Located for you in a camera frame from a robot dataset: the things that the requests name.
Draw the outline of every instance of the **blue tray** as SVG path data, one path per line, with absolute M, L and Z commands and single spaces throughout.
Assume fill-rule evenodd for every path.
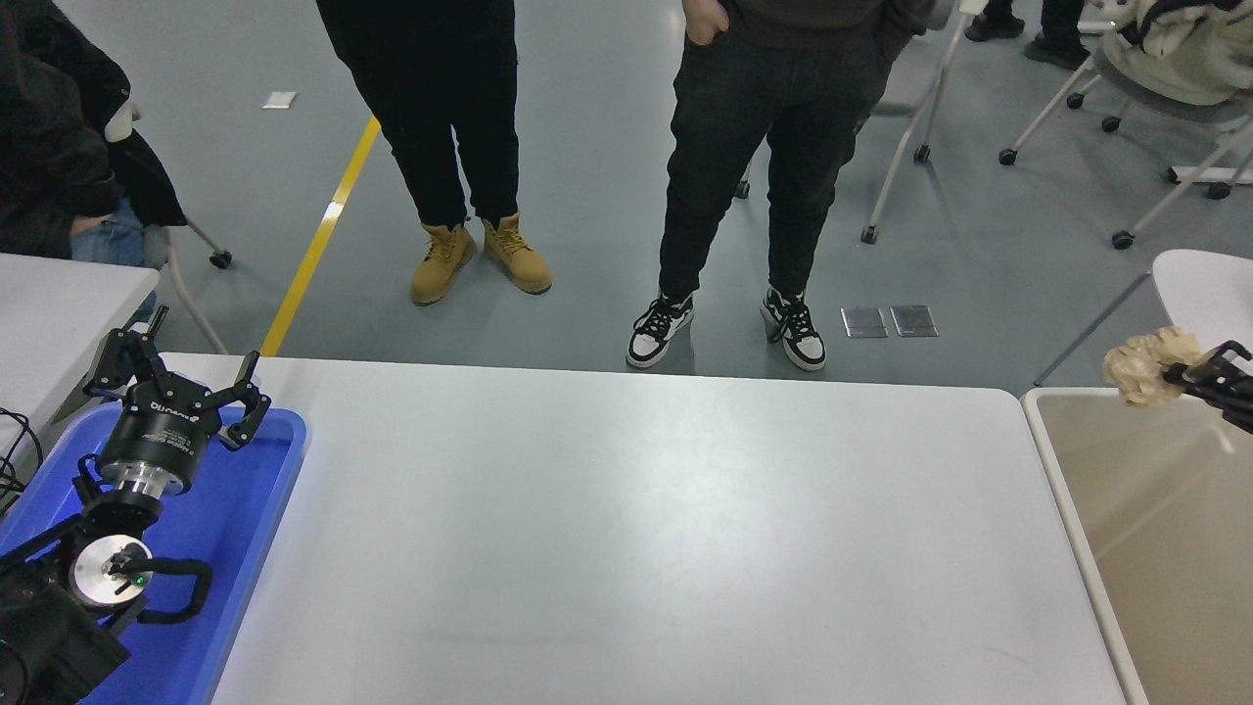
M 78 460 L 99 453 L 122 408 L 98 407 L 75 421 L 0 525 L 0 552 L 81 511 L 70 481 Z M 228 407 L 222 421 L 239 421 Z M 271 409 L 252 443 L 231 453 L 212 442 L 192 491 L 164 497 L 160 520 L 144 533 L 154 556 L 199 558 L 213 567 L 204 610 L 182 625 L 133 625 L 122 634 L 130 660 L 83 702 L 204 705 L 213 697 L 266 552 L 278 530 L 304 452 L 304 421 Z M 145 595 L 153 610 L 179 610 L 192 579 L 157 576 Z

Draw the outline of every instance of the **person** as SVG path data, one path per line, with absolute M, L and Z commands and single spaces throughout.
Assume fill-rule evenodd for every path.
M 434 303 L 476 245 L 466 230 L 457 150 L 487 254 L 514 284 L 544 293 L 544 258 L 517 208 L 517 48 L 512 0 L 318 0 L 336 54 L 352 71 L 430 234 L 410 296 Z M 452 133 L 456 131 L 456 147 Z
M 670 129 L 658 297 L 635 319 L 626 363 L 665 356 L 693 314 L 709 247 L 764 136 L 769 164 L 768 339 L 802 371 L 826 364 L 804 291 L 840 168 L 922 34 L 932 0 L 683 0 L 687 40 Z
M 127 74 L 53 3 L 0 3 L 0 252 L 160 268 L 160 225 L 187 220 L 137 115 Z
M 1044 0 L 1040 33 L 1022 48 L 1022 55 L 1032 61 L 1078 70 L 1089 55 L 1079 40 L 1079 16 L 1083 11 L 1084 0 Z M 1025 25 L 1014 16 L 1014 0 L 990 0 L 982 14 L 966 28 L 966 39 L 1015 39 L 1022 34 Z

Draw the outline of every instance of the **shoelace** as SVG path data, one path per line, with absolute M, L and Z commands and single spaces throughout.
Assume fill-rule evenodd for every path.
M 650 334 L 657 339 L 665 339 L 665 333 L 670 331 L 670 321 L 674 319 L 674 316 L 670 314 L 673 309 L 674 307 L 667 303 L 664 298 L 654 298 L 648 304 L 648 311 L 644 311 L 643 316 L 635 318 L 635 332 Z
M 451 259 L 452 238 L 444 239 L 436 234 L 431 235 L 431 245 L 426 249 L 427 259 Z
M 504 249 L 506 254 L 512 254 L 514 252 L 526 247 L 526 240 L 523 239 L 523 233 L 517 232 L 515 228 L 502 227 L 497 229 L 496 240 L 500 242 L 500 248 Z
M 787 299 L 781 297 L 779 303 L 783 304 L 783 316 L 779 318 L 779 328 L 771 334 L 771 342 L 783 339 L 783 333 L 789 328 L 792 338 L 798 341 L 818 334 L 813 329 L 813 321 L 809 319 L 809 307 L 804 304 L 804 301 L 788 303 Z

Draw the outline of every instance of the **blue jeans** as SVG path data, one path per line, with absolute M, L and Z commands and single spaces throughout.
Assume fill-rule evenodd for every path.
M 103 223 L 71 237 L 70 257 L 79 262 L 144 265 L 144 225 L 130 209 L 130 199 L 123 198 L 118 210 Z M 147 321 L 155 306 L 154 291 L 135 308 L 132 321 Z

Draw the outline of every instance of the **yellow floor line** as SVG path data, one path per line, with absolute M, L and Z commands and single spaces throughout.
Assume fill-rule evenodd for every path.
M 301 262 L 301 267 L 296 269 L 292 284 L 287 287 L 287 296 L 283 297 L 283 303 L 278 307 L 274 321 L 269 323 L 269 332 L 266 333 L 266 341 L 261 344 L 262 357 L 273 358 L 278 356 L 278 348 L 282 347 L 283 338 L 287 337 L 287 329 L 292 327 L 292 318 L 296 317 L 296 309 L 299 308 L 301 299 L 304 298 L 304 291 L 308 289 L 309 279 L 313 278 L 313 272 L 317 270 L 317 264 L 322 260 L 322 253 L 326 250 L 327 243 L 331 242 L 335 225 L 340 224 L 340 215 L 343 213 L 343 207 L 348 203 L 348 195 L 352 194 L 352 188 L 357 184 L 357 177 L 361 175 L 361 168 L 366 165 L 366 157 L 370 155 L 370 148 L 373 147 L 375 138 L 377 136 L 378 120 L 370 118 L 365 131 L 361 134 L 361 140 L 357 142 L 357 149 L 352 153 L 352 159 L 348 160 L 348 168 L 343 170 L 343 177 L 340 178 L 340 187 L 335 189 L 335 195 L 326 207 L 322 223 L 317 227 L 317 232 L 313 233 L 313 240 L 309 242 L 308 249 L 304 250 L 304 259 Z

